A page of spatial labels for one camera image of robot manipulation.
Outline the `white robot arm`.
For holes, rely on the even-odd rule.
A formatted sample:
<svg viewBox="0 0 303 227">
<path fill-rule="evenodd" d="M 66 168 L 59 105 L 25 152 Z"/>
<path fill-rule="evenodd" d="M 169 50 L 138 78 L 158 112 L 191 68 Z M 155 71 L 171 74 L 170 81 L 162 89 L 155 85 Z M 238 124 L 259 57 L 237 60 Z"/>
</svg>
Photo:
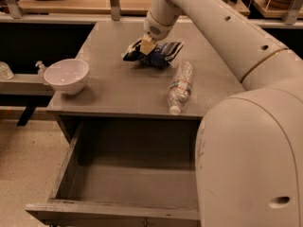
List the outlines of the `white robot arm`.
<svg viewBox="0 0 303 227">
<path fill-rule="evenodd" d="M 181 14 L 244 89 L 197 132 L 202 227 L 303 227 L 303 61 L 222 0 L 153 0 L 144 30 L 163 40 Z"/>
</svg>

